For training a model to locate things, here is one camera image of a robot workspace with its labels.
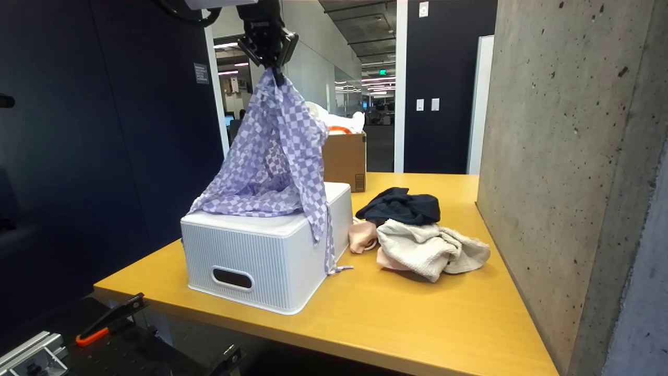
concrete pillar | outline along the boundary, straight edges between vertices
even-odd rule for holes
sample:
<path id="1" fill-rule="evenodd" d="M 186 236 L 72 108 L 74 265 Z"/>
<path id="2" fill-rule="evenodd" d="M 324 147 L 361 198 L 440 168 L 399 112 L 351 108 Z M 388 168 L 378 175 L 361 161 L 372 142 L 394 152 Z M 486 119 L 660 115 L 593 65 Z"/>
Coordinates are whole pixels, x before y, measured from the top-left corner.
<path id="1" fill-rule="evenodd" d="M 668 148 L 605 358 L 605 376 L 668 373 Z"/>
<path id="2" fill-rule="evenodd" d="M 666 26 L 666 0 L 499 0 L 477 208 L 564 374 L 603 371 L 639 258 Z"/>

dark cabinet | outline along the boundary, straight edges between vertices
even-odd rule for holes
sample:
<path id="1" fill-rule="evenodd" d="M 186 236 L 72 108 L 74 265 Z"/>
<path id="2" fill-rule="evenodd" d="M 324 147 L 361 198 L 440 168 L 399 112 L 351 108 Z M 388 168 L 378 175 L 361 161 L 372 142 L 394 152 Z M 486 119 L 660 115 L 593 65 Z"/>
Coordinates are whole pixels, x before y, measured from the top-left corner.
<path id="1" fill-rule="evenodd" d="M 200 28 L 153 2 L 0 2 L 0 337 L 179 236 L 218 165 Z"/>

white plastic box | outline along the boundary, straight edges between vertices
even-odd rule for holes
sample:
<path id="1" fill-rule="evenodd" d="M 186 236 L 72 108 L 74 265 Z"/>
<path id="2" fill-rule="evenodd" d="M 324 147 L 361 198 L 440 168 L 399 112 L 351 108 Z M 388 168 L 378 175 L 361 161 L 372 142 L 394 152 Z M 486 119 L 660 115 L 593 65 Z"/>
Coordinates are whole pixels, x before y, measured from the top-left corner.
<path id="1" fill-rule="evenodd" d="M 326 184 L 336 260 L 352 221 L 351 187 Z M 182 217 L 187 286 L 206 295 L 299 314 L 326 279 L 326 240 L 310 238 L 305 216 L 231 217 L 193 214 Z"/>

black cloth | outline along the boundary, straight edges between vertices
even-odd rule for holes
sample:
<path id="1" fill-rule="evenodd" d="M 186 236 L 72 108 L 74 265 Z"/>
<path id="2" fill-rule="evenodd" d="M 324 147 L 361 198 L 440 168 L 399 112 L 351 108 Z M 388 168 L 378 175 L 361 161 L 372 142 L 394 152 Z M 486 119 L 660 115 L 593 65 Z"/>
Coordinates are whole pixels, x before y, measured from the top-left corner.
<path id="1" fill-rule="evenodd" d="M 439 198 L 432 194 L 412 197 L 408 188 L 392 187 L 358 209 L 354 217 L 374 221 L 375 226 L 381 226 L 385 219 L 408 226 L 427 226 L 440 221 L 440 209 Z"/>

box handle cutout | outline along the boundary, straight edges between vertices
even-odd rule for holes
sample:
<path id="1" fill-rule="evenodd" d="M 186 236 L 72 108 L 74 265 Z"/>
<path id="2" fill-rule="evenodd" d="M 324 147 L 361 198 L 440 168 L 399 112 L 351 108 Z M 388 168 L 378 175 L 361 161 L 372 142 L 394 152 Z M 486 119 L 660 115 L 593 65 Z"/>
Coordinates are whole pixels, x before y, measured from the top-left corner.
<path id="1" fill-rule="evenodd" d="M 225 284 L 225 286 L 233 286 L 233 289 L 245 289 L 250 290 L 253 289 L 253 279 L 245 271 L 236 271 L 236 270 L 223 270 L 223 268 L 212 268 L 210 270 L 210 279 L 216 284 Z"/>

